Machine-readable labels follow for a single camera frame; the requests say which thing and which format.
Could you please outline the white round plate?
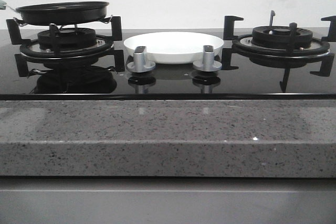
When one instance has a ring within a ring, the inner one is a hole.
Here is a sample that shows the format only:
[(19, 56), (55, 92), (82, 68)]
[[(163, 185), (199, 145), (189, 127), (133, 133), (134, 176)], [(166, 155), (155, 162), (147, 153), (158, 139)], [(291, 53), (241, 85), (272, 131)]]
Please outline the white round plate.
[(193, 32), (157, 32), (136, 35), (124, 41), (130, 55), (136, 47), (145, 46), (147, 59), (160, 64), (185, 64), (203, 59), (203, 46), (213, 46), (219, 54), (224, 41), (213, 35)]

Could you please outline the black frying pan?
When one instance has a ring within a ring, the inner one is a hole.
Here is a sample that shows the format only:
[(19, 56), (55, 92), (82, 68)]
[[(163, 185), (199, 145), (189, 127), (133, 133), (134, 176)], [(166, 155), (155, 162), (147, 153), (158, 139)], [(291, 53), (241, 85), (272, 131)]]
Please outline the black frying pan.
[(102, 20), (106, 17), (108, 2), (63, 2), (22, 6), (14, 9), (24, 23), (36, 26), (74, 25)]

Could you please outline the black glass gas cooktop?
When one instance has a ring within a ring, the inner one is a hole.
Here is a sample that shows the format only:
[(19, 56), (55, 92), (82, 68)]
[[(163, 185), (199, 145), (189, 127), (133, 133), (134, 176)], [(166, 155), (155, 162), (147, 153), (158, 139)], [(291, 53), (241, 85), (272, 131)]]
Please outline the black glass gas cooktop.
[(280, 61), (240, 55), (226, 42), (216, 57), (223, 65), (202, 73), (191, 64), (157, 65), (130, 73), (123, 42), (98, 58), (56, 67), (27, 59), (1, 30), (2, 100), (265, 100), (334, 99), (335, 43), (321, 59)]

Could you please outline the silver left stove knob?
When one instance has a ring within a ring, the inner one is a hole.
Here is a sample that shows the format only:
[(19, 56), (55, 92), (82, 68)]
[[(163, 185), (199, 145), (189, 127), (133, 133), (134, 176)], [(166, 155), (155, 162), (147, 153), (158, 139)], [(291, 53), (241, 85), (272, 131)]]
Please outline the silver left stove knob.
[(134, 73), (145, 73), (153, 70), (156, 63), (148, 60), (146, 46), (136, 47), (133, 53), (133, 61), (127, 64), (127, 69)]

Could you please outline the silver stove knob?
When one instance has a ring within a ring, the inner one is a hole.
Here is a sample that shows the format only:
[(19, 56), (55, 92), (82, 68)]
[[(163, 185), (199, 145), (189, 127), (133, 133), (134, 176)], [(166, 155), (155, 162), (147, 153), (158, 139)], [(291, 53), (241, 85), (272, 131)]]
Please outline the silver stove knob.
[(203, 72), (216, 72), (221, 70), (222, 64), (214, 59), (214, 49), (211, 45), (203, 46), (203, 59), (194, 61), (193, 68)]
[(136, 47), (133, 53), (133, 61), (127, 64), (127, 69), (134, 73), (145, 73), (153, 70), (156, 63), (148, 60), (146, 46)]

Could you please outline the silver right stove knob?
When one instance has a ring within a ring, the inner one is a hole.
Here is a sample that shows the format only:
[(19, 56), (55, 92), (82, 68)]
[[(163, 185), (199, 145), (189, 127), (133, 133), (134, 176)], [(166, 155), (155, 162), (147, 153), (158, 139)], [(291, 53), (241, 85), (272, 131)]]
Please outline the silver right stove knob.
[(221, 70), (222, 64), (214, 59), (214, 49), (211, 45), (203, 46), (203, 59), (194, 61), (193, 68), (203, 72), (216, 72)]

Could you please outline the black left pan support grate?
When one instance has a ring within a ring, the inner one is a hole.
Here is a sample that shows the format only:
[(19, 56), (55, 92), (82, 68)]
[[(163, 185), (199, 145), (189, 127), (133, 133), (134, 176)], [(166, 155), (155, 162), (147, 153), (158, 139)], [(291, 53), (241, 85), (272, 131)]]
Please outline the black left pan support grate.
[(13, 19), (6, 21), (9, 36), (13, 45), (19, 45), (20, 53), (15, 55), (18, 74), (20, 77), (29, 77), (35, 74), (43, 74), (45, 71), (29, 70), (28, 62), (41, 63), (50, 69), (72, 69), (89, 66), (98, 61), (100, 57), (115, 55), (114, 43), (122, 40), (121, 17), (114, 16), (111, 25), (111, 36), (99, 35), (96, 33), (97, 43), (94, 46), (77, 50), (60, 50), (58, 33), (64, 27), (49, 26), (51, 42), (54, 47), (51, 49), (40, 49), (38, 38), (23, 39), (19, 26)]

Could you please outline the black pan support grate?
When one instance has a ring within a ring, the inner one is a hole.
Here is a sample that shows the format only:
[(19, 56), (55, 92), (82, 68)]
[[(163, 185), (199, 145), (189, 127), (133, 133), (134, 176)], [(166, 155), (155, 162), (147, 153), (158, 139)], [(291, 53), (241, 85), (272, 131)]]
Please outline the black pan support grate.
[(45, 71), (29, 70), (28, 62), (41, 63), (50, 69), (72, 69), (89, 66), (98, 61), (100, 57), (115, 55), (114, 43), (122, 40), (121, 17), (114, 16), (111, 25), (111, 36), (99, 35), (96, 33), (97, 43), (94, 46), (77, 50), (60, 50), (58, 33), (64, 27), (49, 26), (51, 42), (54, 47), (51, 49), (40, 49), (38, 38), (23, 39), (19, 26), (13, 19), (6, 21), (9, 36), (13, 45), (19, 45), (20, 53), (15, 55), (18, 74), (20, 77), (29, 77), (35, 74), (43, 74)]
[[(275, 11), (270, 12), (270, 20), (267, 26), (275, 26), (273, 24)], [(266, 48), (252, 44), (251, 34), (236, 36), (234, 34), (234, 26), (236, 21), (241, 21), (238, 16), (224, 17), (223, 39), (232, 42), (229, 49), (225, 49), (222, 53), (222, 62), (225, 63), (226, 69), (232, 70), (230, 65), (231, 55), (237, 53), (243, 55), (257, 65), (279, 68), (284, 70), (284, 76), (280, 81), (282, 92), (287, 89), (290, 70), (294, 68), (304, 67), (308, 63), (321, 63), (319, 71), (313, 71), (312, 75), (320, 77), (329, 77), (332, 70), (335, 54), (330, 51), (330, 44), (335, 42), (335, 16), (323, 17), (322, 21), (329, 21), (328, 35), (320, 39), (313, 36), (311, 45), (308, 48), (295, 49), (296, 29), (299, 28), (297, 23), (290, 23), (290, 40), (289, 45), (285, 49)]]

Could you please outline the black right pan support grate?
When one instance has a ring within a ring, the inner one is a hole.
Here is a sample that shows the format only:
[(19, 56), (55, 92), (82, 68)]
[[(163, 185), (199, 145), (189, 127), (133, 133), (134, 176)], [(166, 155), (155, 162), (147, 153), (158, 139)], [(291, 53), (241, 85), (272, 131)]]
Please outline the black right pan support grate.
[[(270, 12), (270, 20), (267, 26), (275, 26), (273, 24), (275, 11)], [(335, 16), (323, 17), (322, 21), (329, 21), (328, 35), (320, 39), (313, 36), (311, 45), (308, 48), (295, 49), (296, 29), (299, 28), (297, 23), (290, 23), (290, 40), (289, 45), (285, 49), (266, 48), (252, 44), (251, 34), (236, 36), (234, 34), (234, 26), (236, 21), (241, 21), (238, 16), (224, 17), (223, 39), (232, 42), (229, 49), (225, 49), (222, 53), (222, 62), (225, 63), (226, 69), (232, 70), (230, 65), (231, 55), (237, 53), (243, 55), (257, 65), (279, 68), (284, 70), (284, 76), (280, 81), (282, 92), (287, 89), (290, 70), (294, 68), (304, 67), (308, 63), (321, 63), (319, 71), (313, 71), (312, 75), (320, 77), (329, 77), (332, 70), (335, 54), (330, 51), (330, 44), (335, 42)]]

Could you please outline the black right gas burner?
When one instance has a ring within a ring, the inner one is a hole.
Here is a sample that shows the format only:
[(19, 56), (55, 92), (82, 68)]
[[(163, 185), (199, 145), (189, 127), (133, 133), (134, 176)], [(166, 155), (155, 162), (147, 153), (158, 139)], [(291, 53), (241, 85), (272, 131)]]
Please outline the black right gas burner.
[[(285, 49), (290, 40), (289, 26), (259, 26), (253, 28), (252, 44), (275, 49)], [(313, 33), (310, 30), (297, 28), (295, 35), (295, 49), (308, 48), (311, 45)]]

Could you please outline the black gas burner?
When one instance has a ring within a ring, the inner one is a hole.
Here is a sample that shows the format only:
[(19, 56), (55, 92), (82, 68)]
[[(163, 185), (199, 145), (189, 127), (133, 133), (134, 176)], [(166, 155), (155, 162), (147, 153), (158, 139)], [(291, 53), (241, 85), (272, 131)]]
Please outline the black gas burner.
[[(40, 49), (53, 50), (50, 30), (37, 34)], [(58, 33), (60, 50), (77, 50), (94, 46), (97, 43), (96, 32), (90, 28), (63, 28)]]
[[(275, 49), (285, 49), (290, 40), (289, 26), (259, 26), (253, 28), (252, 44)], [(295, 49), (308, 48), (311, 45), (313, 33), (310, 30), (297, 28), (295, 35)]]

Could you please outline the black left gas burner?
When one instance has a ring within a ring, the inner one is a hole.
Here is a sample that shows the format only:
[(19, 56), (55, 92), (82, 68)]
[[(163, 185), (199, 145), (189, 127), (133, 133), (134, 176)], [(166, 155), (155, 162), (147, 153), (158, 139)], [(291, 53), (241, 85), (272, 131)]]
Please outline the black left gas burner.
[[(37, 34), (40, 49), (53, 50), (50, 30)], [(97, 43), (96, 32), (90, 28), (63, 28), (58, 33), (60, 50), (77, 50), (94, 46)]]

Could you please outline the grey cabinet drawer front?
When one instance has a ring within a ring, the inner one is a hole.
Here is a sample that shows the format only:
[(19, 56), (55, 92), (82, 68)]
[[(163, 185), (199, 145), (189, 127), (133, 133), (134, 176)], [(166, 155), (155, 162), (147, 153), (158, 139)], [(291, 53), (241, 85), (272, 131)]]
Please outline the grey cabinet drawer front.
[(3, 178), (1, 223), (335, 223), (335, 180)]

